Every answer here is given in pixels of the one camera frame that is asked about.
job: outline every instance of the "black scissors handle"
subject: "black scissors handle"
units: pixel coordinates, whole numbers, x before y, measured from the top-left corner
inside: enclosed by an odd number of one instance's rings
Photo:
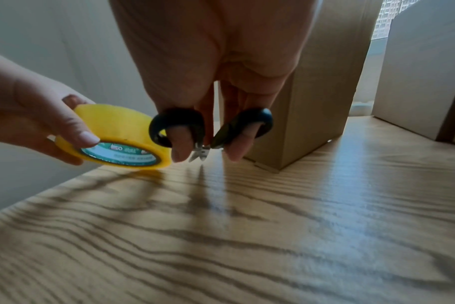
[[[211,141],[211,148],[222,148],[240,135],[248,125],[254,123],[262,123],[256,133],[256,138],[269,132],[273,128],[271,111],[266,108],[252,108],[240,112],[233,120],[220,128]]]
[[[206,134],[203,115],[194,109],[173,108],[156,115],[149,125],[149,136],[160,146],[172,148],[173,144],[161,134],[162,130],[171,127],[186,126],[190,129],[192,139],[202,146]]]
[[[212,149],[222,148],[241,134],[245,127],[253,123],[262,123],[256,138],[260,137],[273,128],[273,116],[266,108],[252,108],[237,114],[233,120],[224,124],[212,139]],[[192,138],[196,145],[202,146],[206,134],[203,115],[194,109],[173,108],[156,115],[149,125],[149,136],[152,141],[160,146],[171,148],[171,141],[160,134],[176,126],[189,127]]]

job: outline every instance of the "wood grain tabletop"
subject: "wood grain tabletop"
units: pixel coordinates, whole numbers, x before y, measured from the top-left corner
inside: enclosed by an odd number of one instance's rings
[[[0,303],[455,303],[455,145],[363,117],[280,174],[101,167],[0,212]]]

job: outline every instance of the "person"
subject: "person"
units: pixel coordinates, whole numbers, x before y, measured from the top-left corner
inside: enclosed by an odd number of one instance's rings
[[[322,0],[110,0],[144,88],[159,112],[199,110],[213,137],[214,81],[224,98],[224,121],[252,107],[270,107],[296,68]],[[0,56],[0,142],[27,147],[70,164],[82,161],[47,138],[73,145],[99,142],[73,108],[92,103],[68,86]],[[232,161],[250,149],[259,125],[224,150]],[[186,160],[189,130],[167,130],[172,160]]]

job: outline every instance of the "inner core of tape roll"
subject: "inner core of tape roll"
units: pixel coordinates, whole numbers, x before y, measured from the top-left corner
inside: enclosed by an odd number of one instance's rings
[[[108,141],[101,141],[91,148],[79,149],[79,152],[98,161],[129,167],[149,167],[161,162],[157,155],[147,149]]]

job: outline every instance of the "yellow tape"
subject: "yellow tape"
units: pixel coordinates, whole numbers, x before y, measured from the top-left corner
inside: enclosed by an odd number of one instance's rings
[[[77,149],[56,136],[56,145],[67,153],[124,168],[152,170],[171,164],[171,149],[155,144],[149,137],[151,117],[135,110],[101,104],[80,105],[74,111],[101,142],[93,148]]]

